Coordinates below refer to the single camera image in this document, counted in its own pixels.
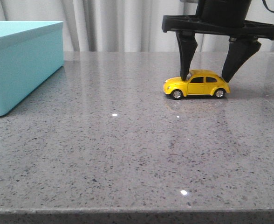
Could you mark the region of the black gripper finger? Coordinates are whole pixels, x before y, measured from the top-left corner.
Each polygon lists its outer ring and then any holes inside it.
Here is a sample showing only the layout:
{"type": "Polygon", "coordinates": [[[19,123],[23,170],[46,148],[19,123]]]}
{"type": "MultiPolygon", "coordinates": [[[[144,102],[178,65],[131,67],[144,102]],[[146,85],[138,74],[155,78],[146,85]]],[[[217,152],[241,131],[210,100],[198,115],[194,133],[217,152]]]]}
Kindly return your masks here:
{"type": "Polygon", "coordinates": [[[176,37],[180,54],[180,77],[185,81],[198,44],[194,33],[177,31],[176,37]]]}
{"type": "Polygon", "coordinates": [[[222,78],[229,83],[239,68],[256,52],[261,43],[252,36],[230,37],[227,57],[222,69],[222,78]]]}

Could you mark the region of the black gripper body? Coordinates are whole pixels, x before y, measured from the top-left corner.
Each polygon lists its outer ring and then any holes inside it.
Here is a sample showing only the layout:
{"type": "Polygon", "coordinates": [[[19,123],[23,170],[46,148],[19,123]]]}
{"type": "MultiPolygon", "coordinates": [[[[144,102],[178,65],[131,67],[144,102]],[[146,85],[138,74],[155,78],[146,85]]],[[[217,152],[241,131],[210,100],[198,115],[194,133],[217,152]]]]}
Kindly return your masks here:
{"type": "Polygon", "coordinates": [[[163,32],[274,40],[274,24],[246,20],[250,0],[200,0],[195,15],[165,15],[163,32]]]}

